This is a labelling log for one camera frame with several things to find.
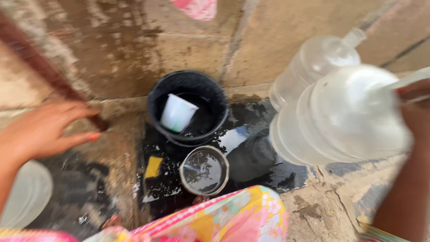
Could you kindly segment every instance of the yellow sponge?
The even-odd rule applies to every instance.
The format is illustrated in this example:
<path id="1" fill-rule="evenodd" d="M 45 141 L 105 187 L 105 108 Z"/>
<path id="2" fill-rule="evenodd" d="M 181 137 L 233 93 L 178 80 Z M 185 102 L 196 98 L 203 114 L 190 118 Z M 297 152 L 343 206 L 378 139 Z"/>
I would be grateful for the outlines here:
<path id="1" fill-rule="evenodd" d="M 156 157 L 153 155 L 149 158 L 148 166 L 146 167 L 146 171 L 145 171 L 145 179 L 158 176 L 158 170 L 160 168 L 162 161 L 163 161 L 163 158 Z"/>

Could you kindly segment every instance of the wet concrete floor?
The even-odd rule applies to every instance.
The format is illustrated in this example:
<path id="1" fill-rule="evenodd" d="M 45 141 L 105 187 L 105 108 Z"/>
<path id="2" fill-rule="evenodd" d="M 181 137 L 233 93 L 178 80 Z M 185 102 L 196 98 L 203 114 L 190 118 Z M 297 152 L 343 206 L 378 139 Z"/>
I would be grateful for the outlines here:
<path id="1" fill-rule="evenodd" d="M 253 185 L 278 192 L 306 186 L 308 167 L 286 162 L 270 146 L 268 128 L 275 114 L 268 99 L 230 104 L 228 119 L 206 144 L 221 150 L 230 163 L 230 179 L 217 196 Z M 193 149 L 177 146 L 145 125 L 145 138 L 138 143 L 139 207 L 149 209 L 153 219 L 192 205 L 195 196 L 181 185 L 178 169 Z M 144 179 L 143 171 L 152 155 L 163 158 L 159 176 Z"/>

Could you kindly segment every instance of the black bucket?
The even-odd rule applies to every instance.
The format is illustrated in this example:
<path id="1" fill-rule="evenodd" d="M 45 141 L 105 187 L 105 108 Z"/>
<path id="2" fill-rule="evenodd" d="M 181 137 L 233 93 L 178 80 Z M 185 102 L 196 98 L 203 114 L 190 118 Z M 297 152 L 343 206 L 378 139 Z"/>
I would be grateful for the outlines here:
<path id="1" fill-rule="evenodd" d="M 175 133 L 160 123 L 168 94 L 175 94 L 199 107 L 190 124 Z M 210 141 L 228 115 L 227 96 L 212 78 L 197 71 L 176 71 L 159 79 L 148 95 L 149 116 L 156 129 L 174 144 L 196 147 Z"/>

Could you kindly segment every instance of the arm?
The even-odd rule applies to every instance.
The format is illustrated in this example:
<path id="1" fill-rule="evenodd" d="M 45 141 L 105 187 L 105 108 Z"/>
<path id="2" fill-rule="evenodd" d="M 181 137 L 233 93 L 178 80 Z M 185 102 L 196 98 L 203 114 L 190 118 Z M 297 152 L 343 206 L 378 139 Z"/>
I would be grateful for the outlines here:
<path id="1" fill-rule="evenodd" d="M 409 103 L 430 94 L 430 79 L 398 90 L 402 115 L 414 134 L 411 155 L 381 203 L 373 227 L 409 241 L 423 241 L 427 229 L 430 192 L 430 99 Z"/>
<path id="2" fill-rule="evenodd" d="M 98 132 L 63 137 L 64 128 L 71 122 L 96 114 L 98 110 L 82 102 L 51 104 L 27 112 L 0 132 L 0 211 L 18 170 L 27 161 L 52 156 L 100 137 Z"/>

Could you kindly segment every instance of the concrete ground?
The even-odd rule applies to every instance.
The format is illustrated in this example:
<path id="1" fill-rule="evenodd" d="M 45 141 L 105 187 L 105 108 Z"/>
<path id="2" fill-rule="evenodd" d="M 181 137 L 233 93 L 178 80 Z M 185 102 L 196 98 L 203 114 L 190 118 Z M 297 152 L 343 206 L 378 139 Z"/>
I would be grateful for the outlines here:
<path id="1" fill-rule="evenodd" d="M 240 102 L 253 95 L 267 97 L 269 86 L 256 84 L 225 91 L 230 101 Z M 83 239 L 94 234 L 113 213 L 119 213 L 127 229 L 152 220 L 148 210 L 138 208 L 139 182 L 136 180 L 136 140 L 145 135 L 146 97 L 94 100 L 92 104 L 101 109 L 111 128 L 95 142 L 42 161 L 53 173 L 54 180 L 60 177 L 66 180 L 64 174 L 75 180 L 56 180 L 54 193 L 57 194 L 30 228 L 66 230 Z M 3 113 L 1 125 L 4 127 L 20 113 Z M 81 120 L 73 123 L 67 133 L 86 130 L 93 127 Z M 306 186 L 280 195 L 290 212 L 287 241 L 355 241 L 357 233 L 362 231 L 359 221 L 371 220 L 402 160 L 403 157 L 396 157 L 308 167 L 312 175 Z M 79 192 L 82 187 L 74 186 L 80 179 L 89 181 L 83 194 Z"/>

